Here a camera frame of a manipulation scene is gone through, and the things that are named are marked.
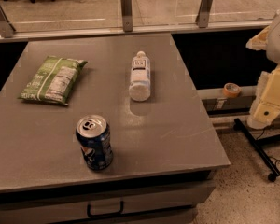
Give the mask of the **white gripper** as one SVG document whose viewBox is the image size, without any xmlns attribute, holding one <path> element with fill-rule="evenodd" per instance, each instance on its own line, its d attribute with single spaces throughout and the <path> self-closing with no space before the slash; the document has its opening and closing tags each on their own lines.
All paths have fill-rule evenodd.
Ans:
<svg viewBox="0 0 280 224">
<path fill-rule="evenodd" d="M 247 124 L 259 130 L 271 125 L 280 114 L 280 9 L 270 27 L 250 38 L 245 46 L 252 50 L 266 50 L 267 58 L 279 64 L 271 73 L 262 71 L 258 80 Z"/>
</svg>

